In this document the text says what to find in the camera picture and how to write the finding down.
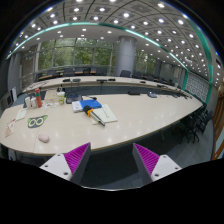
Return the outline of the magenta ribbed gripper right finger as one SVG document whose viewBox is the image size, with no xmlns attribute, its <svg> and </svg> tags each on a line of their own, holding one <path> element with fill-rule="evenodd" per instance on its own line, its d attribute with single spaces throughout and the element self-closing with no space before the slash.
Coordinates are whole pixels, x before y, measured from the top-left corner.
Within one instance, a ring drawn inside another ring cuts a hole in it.
<svg viewBox="0 0 224 224">
<path fill-rule="evenodd" d="M 136 143 L 133 144 L 132 154 L 144 185 L 181 170 L 168 155 L 158 155 Z"/>
</svg>

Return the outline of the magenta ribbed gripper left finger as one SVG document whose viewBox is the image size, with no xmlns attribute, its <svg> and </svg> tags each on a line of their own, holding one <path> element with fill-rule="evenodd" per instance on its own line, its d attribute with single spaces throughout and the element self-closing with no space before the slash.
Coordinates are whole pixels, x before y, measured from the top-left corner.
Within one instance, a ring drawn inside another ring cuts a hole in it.
<svg viewBox="0 0 224 224">
<path fill-rule="evenodd" d="M 55 154 L 41 169 L 79 185 L 90 154 L 91 144 L 86 143 L 68 153 Z"/>
</svg>

